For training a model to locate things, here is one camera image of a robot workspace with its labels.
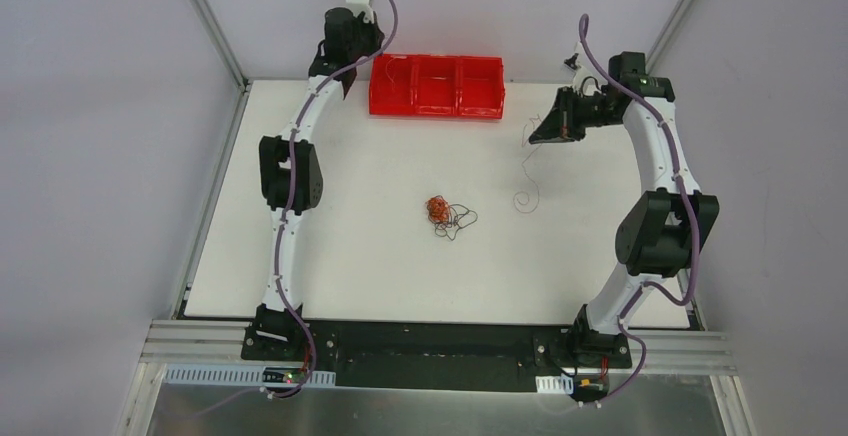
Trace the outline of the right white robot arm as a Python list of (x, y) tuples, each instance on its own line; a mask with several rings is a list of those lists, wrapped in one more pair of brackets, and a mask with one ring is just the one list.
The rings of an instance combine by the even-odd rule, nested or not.
[(663, 282), (693, 272), (720, 206), (688, 169), (675, 123), (675, 94), (667, 78), (648, 74), (644, 54), (609, 60), (606, 84), (581, 81), (558, 89), (551, 110), (528, 136), (531, 145), (582, 140), (588, 129), (623, 126), (637, 161), (642, 194), (615, 234), (618, 264), (601, 292), (583, 305), (565, 333), (569, 356), (583, 366), (628, 353), (624, 334), (632, 314)]

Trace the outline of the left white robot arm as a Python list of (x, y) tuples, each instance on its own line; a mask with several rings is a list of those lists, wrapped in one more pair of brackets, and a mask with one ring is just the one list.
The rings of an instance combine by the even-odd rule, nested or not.
[(288, 361), (310, 353), (293, 272), (298, 228), (324, 190), (312, 134), (318, 120), (345, 99), (358, 66), (384, 51), (384, 41), (373, 11), (328, 10), (300, 108), (278, 135), (259, 142), (261, 194), (271, 210), (272, 246), (267, 288), (245, 332), (241, 356), (246, 360)]

